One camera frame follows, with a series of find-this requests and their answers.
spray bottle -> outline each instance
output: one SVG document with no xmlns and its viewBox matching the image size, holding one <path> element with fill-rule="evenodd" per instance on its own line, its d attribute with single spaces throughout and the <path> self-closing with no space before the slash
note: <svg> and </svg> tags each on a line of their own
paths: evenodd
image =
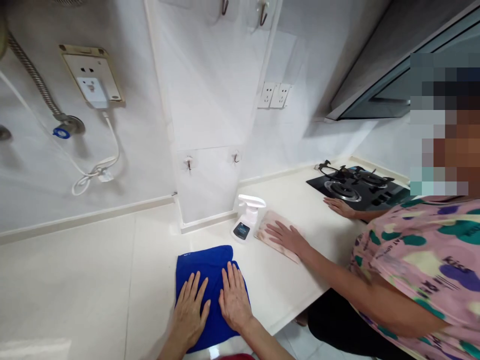
<svg viewBox="0 0 480 360">
<path fill-rule="evenodd" d="M 240 206 L 246 206 L 245 214 L 238 218 L 230 234 L 239 243 L 245 244 L 253 236 L 259 215 L 258 208 L 264 208 L 267 204 L 261 198 L 254 196 L 238 195 L 238 199 Z"/>
</svg>

gas stove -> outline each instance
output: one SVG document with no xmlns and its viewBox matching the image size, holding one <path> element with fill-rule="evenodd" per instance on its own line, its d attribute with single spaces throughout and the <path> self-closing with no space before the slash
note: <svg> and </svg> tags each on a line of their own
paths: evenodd
<svg viewBox="0 0 480 360">
<path fill-rule="evenodd" d="M 336 169 L 330 161 L 317 165 L 323 176 L 308 180 L 307 184 L 329 198 L 345 201 L 359 211 L 387 210 L 411 200 L 410 189 L 397 185 L 392 177 L 383 177 L 365 170 L 361 166 Z"/>
</svg>

pink cloth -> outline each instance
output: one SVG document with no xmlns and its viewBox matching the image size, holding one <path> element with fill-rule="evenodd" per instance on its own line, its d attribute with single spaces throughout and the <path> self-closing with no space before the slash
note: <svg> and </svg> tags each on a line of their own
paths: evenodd
<svg viewBox="0 0 480 360">
<path fill-rule="evenodd" d="M 480 200 L 427 196 L 371 221 L 350 271 L 376 274 L 450 326 L 405 338 L 360 314 L 389 341 L 424 359 L 480 359 Z"/>
<path fill-rule="evenodd" d="M 268 246 L 274 248 L 278 252 L 282 253 L 287 258 L 293 260 L 297 264 L 300 264 L 300 258 L 294 252 L 292 252 L 292 251 L 284 248 L 282 245 L 277 244 L 276 242 L 273 242 L 272 240 L 270 240 L 270 238 L 272 238 L 273 236 L 265 232 L 265 230 L 267 229 L 267 224 L 278 227 L 278 225 L 275 223 L 275 221 L 281 222 L 287 228 L 290 228 L 290 226 L 293 225 L 290 221 L 288 221 L 283 216 L 280 216 L 275 211 L 268 210 L 266 212 L 265 216 L 263 217 L 263 219 L 261 220 L 260 226 L 258 228 L 258 231 L 255 234 L 255 237 L 257 239 L 263 241 Z M 298 231 L 300 231 L 299 228 L 296 227 L 295 225 L 293 225 L 293 227 L 295 229 L 297 229 Z"/>
</svg>

wall outlet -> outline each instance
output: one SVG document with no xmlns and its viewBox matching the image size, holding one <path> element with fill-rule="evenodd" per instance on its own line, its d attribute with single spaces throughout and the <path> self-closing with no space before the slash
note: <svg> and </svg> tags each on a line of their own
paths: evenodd
<svg viewBox="0 0 480 360">
<path fill-rule="evenodd" d="M 110 58 L 105 50 L 99 47 L 72 45 L 59 45 L 59 48 L 74 79 L 97 78 L 109 101 L 124 101 L 109 64 Z"/>
<path fill-rule="evenodd" d="M 272 96 L 279 84 L 276 82 L 264 82 L 263 89 L 261 91 L 260 101 L 258 102 L 259 109 L 265 109 L 270 107 Z"/>
<path fill-rule="evenodd" d="M 292 98 L 293 98 L 293 94 L 292 94 L 293 87 L 294 87 L 293 85 L 290 85 L 290 88 L 288 89 L 287 97 L 286 97 L 285 103 L 283 104 L 283 108 L 288 108 L 288 107 L 290 106 L 290 103 L 292 102 Z"/>
<path fill-rule="evenodd" d="M 270 108 L 281 109 L 284 107 L 285 101 L 289 94 L 290 84 L 281 83 L 273 91 L 273 96 L 271 97 Z"/>
</svg>

microfiber cloth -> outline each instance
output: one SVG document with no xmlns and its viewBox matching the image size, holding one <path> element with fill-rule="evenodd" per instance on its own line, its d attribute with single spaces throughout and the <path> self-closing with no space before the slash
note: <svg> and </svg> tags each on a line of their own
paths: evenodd
<svg viewBox="0 0 480 360">
<path fill-rule="evenodd" d="M 210 313 L 206 319 L 205 329 L 196 345 L 190 348 L 187 354 L 207 349 L 240 335 L 226 323 L 219 305 L 220 290 L 224 287 L 222 268 L 227 270 L 227 263 L 230 261 L 232 265 L 235 264 L 236 268 L 239 269 L 237 262 L 232 261 L 233 257 L 234 250 L 232 247 L 223 245 L 207 250 L 188 252 L 180 255 L 176 260 L 176 300 L 178 301 L 182 286 L 189 280 L 190 274 L 195 274 L 197 271 L 200 271 L 198 288 L 200 288 L 204 279 L 208 278 L 208 285 L 201 301 L 200 313 L 202 313 L 207 300 L 211 300 Z"/>
<path fill-rule="evenodd" d="M 283 225 L 285 225 L 287 228 L 290 228 L 290 226 L 293 226 L 295 229 L 297 229 L 302 236 L 304 234 L 302 233 L 302 230 L 299 230 L 298 226 L 292 224 L 290 221 L 288 221 L 286 218 L 283 216 L 280 216 L 277 214 L 275 211 L 268 210 L 261 220 L 260 226 L 258 227 L 258 231 L 255 234 L 255 237 L 261 241 L 263 241 L 265 244 L 267 244 L 269 247 L 274 248 L 278 252 L 282 253 L 285 255 L 287 258 L 293 260 L 297 264 L 300 264 L 300 258 L 292 251 L 286 249 L 280 244 L 277 244 L 276 242 L 273 242 L 270 240 L 273 236 L 270 235 L 269 233 L 266 232 L 268 229 L 267 224 L 273 225 L 275 227 L 278 227 L 276 221 L 281 222 Z"/>
</svg>

